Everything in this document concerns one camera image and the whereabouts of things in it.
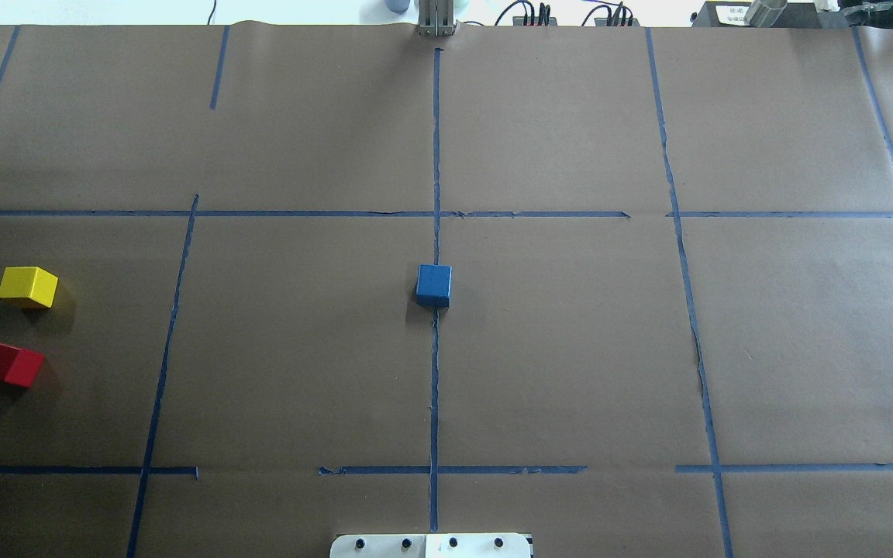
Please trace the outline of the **blue wooden block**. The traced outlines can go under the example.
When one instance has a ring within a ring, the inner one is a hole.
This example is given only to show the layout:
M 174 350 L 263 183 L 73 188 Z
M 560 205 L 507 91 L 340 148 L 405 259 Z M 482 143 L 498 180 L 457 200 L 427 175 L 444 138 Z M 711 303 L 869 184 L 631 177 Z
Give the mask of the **blue wooden block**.
M 449 308 L 453 269 L 449 265 L 422 263 L 418 268 L 415 300 L 425 308 Z

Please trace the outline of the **far black orange connector box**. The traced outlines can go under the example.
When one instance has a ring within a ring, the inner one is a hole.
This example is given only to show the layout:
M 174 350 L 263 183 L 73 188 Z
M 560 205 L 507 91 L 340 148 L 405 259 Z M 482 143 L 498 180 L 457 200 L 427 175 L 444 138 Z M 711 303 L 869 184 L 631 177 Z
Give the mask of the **far black orange connector box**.
M 503 14 L 508 14 L 510 10 L 520 7 L 523 10 L 522 15 L 512 15 L 512 25 L 514 27 L 557 27 L 559 21 L 553 15 L 552 5 L 539 2 L 533 4 L 529 1 L 513 2 Z

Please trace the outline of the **white pedestal column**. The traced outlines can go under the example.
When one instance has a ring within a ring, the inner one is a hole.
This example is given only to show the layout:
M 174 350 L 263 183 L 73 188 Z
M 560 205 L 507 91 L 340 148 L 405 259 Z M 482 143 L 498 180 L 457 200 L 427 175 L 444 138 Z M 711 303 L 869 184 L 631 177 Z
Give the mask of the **white pedestal column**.
M 532 537 L 517 532 L 344 534 L 330 557 L 533 557 Z

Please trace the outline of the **yellow wooden block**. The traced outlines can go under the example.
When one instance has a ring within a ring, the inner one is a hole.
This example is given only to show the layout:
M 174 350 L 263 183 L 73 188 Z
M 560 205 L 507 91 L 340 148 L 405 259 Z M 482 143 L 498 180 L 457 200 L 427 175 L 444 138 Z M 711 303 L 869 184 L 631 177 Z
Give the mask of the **yellow wooden block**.
M 52 308 L 59 278 L 40 267 L 7 267 L 0 281 L 0 301 L 19 308 Z

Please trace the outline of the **black orange connector box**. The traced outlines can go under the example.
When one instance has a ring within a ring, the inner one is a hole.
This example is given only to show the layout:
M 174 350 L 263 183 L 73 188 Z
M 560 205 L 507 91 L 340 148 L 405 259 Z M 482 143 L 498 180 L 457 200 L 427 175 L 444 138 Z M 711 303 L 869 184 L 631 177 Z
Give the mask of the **black orange connector box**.
M 529 1 L 513 2 L 503 14 L 508 14 L 510 10 L 520 7 L 523 10 L 522 15 L 512 15 L 512 25 L 514 27 L 557 27 L 559 21 L 553 15 L 552 5 L 539 2 L 533 4 Z
M 605 15 L 595 15 L 600 9 L 605 10 Z M 599 2 L 595 9 L 588 12 L 588 17 L 591 16 L 595 27 L 638 27 L 640 25 L 634 11 L 622 2 Z

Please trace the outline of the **near black orange connector box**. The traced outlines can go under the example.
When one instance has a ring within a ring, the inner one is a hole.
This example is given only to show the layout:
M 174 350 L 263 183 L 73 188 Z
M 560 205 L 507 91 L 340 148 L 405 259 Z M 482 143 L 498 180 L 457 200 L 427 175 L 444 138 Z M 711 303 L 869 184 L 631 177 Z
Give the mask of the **near black orange connector box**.
M 605 10 L 605 15 L 595 15 L 600 9 Z M 599 2 L 595 9 L 588 12 L 588 17 L 591 16 L 595 27 L 638 27 L 640 25 L 634 11 L 622 2 Z

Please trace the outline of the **blue plastic cup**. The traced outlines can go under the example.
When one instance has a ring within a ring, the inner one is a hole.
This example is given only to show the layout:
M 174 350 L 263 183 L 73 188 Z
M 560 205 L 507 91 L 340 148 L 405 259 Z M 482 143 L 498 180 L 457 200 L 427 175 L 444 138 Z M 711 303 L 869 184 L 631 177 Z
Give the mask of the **blue plastic cup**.
M 384 6 L 394 14 L 404 14 L 410 7 L 410 0 L 384 0 Z

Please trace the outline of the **red wooden block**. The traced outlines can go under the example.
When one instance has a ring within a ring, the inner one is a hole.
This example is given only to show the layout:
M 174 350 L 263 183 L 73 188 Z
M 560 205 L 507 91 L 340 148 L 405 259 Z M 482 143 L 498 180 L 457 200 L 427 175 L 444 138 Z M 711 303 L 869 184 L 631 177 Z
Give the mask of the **red wooden block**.
M 0 382 L 31 388 L 45 360 L 42 353 L 0 343 Z

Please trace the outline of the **silver metal cylinder weight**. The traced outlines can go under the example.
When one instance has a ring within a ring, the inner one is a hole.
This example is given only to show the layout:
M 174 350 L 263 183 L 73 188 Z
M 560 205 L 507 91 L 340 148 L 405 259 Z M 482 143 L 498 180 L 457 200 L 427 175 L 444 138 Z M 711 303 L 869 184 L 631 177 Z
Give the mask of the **silver metal cylinder weight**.
M 753 0 L 745 12 L 744 22 L 748 27 L 773 27 L 788 3 L 787 0 Z

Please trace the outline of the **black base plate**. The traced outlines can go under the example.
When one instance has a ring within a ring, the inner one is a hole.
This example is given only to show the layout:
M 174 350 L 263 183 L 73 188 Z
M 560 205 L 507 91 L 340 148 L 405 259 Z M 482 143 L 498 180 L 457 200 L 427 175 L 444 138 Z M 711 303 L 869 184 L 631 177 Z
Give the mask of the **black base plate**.
M 691 15 L 692 28 L 845 29 L 840 11 L 814 1 L 705 1 Z

